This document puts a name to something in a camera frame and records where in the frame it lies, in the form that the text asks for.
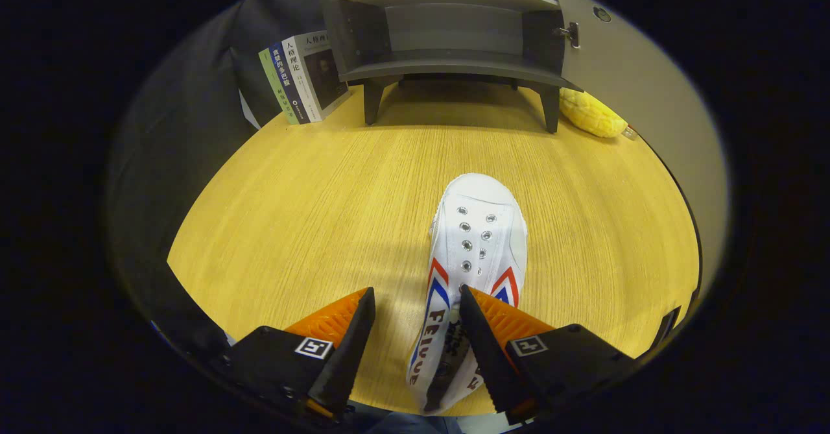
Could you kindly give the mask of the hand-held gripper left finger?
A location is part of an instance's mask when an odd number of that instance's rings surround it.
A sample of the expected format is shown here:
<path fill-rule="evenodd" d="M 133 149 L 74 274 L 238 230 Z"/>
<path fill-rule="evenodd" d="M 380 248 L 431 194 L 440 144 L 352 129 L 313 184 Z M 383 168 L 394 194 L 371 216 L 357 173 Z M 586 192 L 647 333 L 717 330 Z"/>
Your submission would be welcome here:
<path fill-rule="evenodd" d="M 284 413 L 340 422 L 374 320 L 374 289 L 367 287 L 284 330 L 258 327 L 224 351 L 224 377 Z"/>

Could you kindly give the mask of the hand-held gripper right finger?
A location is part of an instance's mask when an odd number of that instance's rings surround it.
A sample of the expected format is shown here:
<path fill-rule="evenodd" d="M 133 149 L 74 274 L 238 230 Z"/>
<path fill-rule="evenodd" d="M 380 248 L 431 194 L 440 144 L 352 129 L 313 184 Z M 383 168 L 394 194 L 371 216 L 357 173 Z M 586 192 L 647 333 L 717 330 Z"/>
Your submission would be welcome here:
<path fill-rule="evenodd" d="M 495 410 L 511 424 L 572 410 L 639 366 L 584 326 L 552 327 L 467 285 L 460 318 Z"/>

